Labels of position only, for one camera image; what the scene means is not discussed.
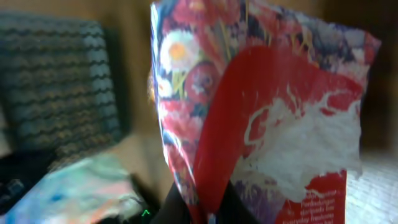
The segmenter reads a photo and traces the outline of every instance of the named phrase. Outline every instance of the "green light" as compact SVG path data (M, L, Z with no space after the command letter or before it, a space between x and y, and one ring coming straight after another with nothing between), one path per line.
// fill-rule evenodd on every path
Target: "green light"
M148 210L145 209L144 213L143 213L141 216L143 217L143 216L146 215L146 214L150 215L150 213L148 212Z

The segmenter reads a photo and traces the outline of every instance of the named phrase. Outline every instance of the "brown surface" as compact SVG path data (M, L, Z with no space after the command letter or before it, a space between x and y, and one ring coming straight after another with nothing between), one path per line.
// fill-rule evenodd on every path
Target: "brown surface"
M383 45L364 102L364 176L349 177L348 223L393 223L398 190L396 169L398 136L398 2L393 0L270 0L328 22L340 22L371 31ZM131 105L135 135L113 149L123 164L163 200L172 177L165 165L156 120L146 98L150 67L149 1L145 0L0 0L0 7L54 16L94 19L116 28L122 37L126 70L131 77Z

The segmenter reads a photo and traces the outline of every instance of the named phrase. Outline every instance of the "floral pattern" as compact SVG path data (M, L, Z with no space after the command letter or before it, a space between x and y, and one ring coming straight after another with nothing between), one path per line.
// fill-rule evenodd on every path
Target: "floral pattern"
M152 5L152 21L153 76L165 155L189 205L198 202L192 167L201 128L236 54L253 45L290 49L313 66L365 88L381 44L362 30L327 24L265 0L164 1Z

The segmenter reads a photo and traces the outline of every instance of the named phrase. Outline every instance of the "colorful plastic bag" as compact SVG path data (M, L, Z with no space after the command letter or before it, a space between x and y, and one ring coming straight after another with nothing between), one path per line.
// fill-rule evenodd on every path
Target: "colorful plastic bag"
M261 223L343 223L380 41L265 0L151 11L164 155L194 221L231 180Z

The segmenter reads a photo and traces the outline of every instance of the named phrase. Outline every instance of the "crumpled wrapper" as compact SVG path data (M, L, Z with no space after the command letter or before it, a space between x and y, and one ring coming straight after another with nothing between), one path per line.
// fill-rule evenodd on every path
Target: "crumpled wrapper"
M194 219L203 214L203 210L207 211L199 206L201 198L195 190L198 142L218 85L232 59L254 46L272 49L275 63L282 63L288 52L322 74L354 83L359 91L352 101L360 101L366 90L369 68L381 44L363 30L327 24L270 5L265 0L171 0L154 3L151 11L154 96L164 156ZM249 73L242 75L252 78ZM283 91L290 90L284 86ZM334 112L322 113L332 116ZM359 107L353 116L359 118ZM256 156L255 150L260 151L261 147L245 150L239 162ZM300 208L291 205L289 196L281 193L275 178L255 173L245 173L237 167L231 181L241 200L261 223L305 218L303 214L300 217ZM333 178L342 178L345 184L344 171L330 180ZM340 193L344 198L345 189ZM312 195L307 192L305 200ZM341 216L344 220L344 200L339 203L343 212L336 212L340 217L334 220L341 220Z

